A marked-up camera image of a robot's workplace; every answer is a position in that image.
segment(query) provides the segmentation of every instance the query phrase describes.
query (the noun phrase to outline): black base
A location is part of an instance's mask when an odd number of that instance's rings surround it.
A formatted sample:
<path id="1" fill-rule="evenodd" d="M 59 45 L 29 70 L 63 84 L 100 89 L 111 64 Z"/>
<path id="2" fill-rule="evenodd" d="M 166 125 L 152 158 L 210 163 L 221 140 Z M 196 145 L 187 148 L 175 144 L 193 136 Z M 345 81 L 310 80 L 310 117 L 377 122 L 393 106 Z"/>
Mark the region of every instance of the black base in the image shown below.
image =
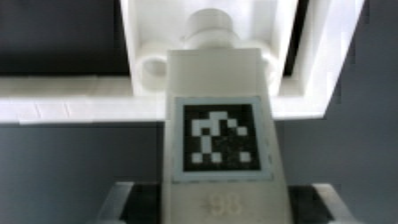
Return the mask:
<path id="1" fill-rule="evenodd" d="M 136 184 L 121 220 L 127 224 L 161 224 L 161 185 Z M 296 224 L 328 224 L 335 221 L 313 186 L 290 186 Z"/>

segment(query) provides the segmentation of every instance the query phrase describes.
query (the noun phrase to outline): black square pattern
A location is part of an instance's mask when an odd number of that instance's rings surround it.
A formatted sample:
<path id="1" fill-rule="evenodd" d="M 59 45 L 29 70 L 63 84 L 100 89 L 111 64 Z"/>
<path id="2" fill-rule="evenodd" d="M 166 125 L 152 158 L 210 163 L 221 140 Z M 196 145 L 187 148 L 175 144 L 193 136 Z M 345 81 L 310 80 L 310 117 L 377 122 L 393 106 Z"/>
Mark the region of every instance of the black square pattern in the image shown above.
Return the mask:
<path id="1" fill-rule="evenodd" d="M 260 171 L 253 104 L 185 105 L 184 171 Z"/>

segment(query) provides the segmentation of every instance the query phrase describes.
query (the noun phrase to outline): white plastic part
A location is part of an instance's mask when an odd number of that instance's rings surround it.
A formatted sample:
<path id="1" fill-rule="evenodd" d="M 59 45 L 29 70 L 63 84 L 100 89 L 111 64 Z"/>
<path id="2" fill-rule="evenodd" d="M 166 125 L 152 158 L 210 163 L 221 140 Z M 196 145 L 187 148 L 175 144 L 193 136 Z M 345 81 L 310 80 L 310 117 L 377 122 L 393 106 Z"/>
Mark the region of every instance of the white plastic part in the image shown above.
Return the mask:
<path id="1" fill-rule="evenodd" d="M 171 51 L 169 53 L 169 89 L 168 89 L 168 119 L 166 119 L 166 150 L 164 150 L 164 224 L 290 224 L 290 199 L 283 174 L 281 155 L 278 147 L 274 119 L 271 114 L 269 93 L 264 76 L 262 54 L 257 49 L 201 49 Z M 257 125 L 265 129 L 262 144 L 267 152 L 260 155 L 273 162 L 267 171 L 273 178 L 262 175 L 253 180 L 233 176 L 230 181 L 225 175 L 210 177 L 214 172 L 203 173 L 196 182 L 178 180 L 178 142 L 182 137 L 182 111 L 177 99 L 187 99 L 191 105 L 198 103 L 242 104 L 241 98 L 260 99 L 260 116 Z M 212 118 L 226 117 L 223 111 L 210 113 Z M 242 155 L 242 162 L 251 157 Z M 214 162 L 225 163 L 214 156 Z"/>
<path id="2" fill-rule="evenodd" d="M 168 50 L 171 48 L 171 46 L 157 42 L 150 42 L 143 45 L 136 61 L 136 96 L 164 94 L 168 79 Z"/>
<path id="3" fill-rule="evenodd" d="M 237 42 L 230 15 L 219 9 L 203 9 L 189 19 L 185 49 L 235 48 Z"/>

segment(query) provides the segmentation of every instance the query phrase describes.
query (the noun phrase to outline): dark gray wall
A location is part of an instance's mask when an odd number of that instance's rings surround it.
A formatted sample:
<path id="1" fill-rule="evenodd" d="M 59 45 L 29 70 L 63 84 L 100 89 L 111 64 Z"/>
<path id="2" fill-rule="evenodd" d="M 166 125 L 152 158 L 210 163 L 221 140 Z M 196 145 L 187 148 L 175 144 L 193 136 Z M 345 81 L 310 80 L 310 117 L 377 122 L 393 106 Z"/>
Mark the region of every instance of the dark gray wall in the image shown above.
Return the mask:
<path id="1" fill-rule="evenodd" d="M 333 183 L 370 224 L 398 222 L 397 8 L 370 1 L 326 119 L 278 122 L 290 184 Z M 84 223 L 114 181 L 157 180 L 162 135 L 161 123 L 2 126 L 0 223 Z"/>
<path id="2" fill-rule="evenodd" d="M 290 184 L 331 182 L 358 217 L 398 223 L 398 1 L 368 1 L 324 120 L 280 122 Z"/>

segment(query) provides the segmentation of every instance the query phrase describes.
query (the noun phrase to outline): white cylinder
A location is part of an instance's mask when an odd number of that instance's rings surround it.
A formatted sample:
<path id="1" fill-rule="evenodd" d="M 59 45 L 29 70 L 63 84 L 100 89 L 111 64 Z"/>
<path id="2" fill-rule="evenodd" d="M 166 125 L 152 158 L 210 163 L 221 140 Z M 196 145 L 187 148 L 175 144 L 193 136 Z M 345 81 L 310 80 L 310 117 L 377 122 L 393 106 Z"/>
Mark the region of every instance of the white cylinder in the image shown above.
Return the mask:
<path id="1" fill-rule="evenodd" d="M 161 92 L 166 90 L 166 78 L 168 78 L 168 50 L 171 46 L 162 43 L 145 44 L 136 63 L 136 82 L 139 86 L 137 91 Z"/>
<path id="2" fill-rule="evenodd" d="M 219 9 L 203 9 L 189 19 L 185 49 L 233 48 L 237 42 L 228 13 Z"/>

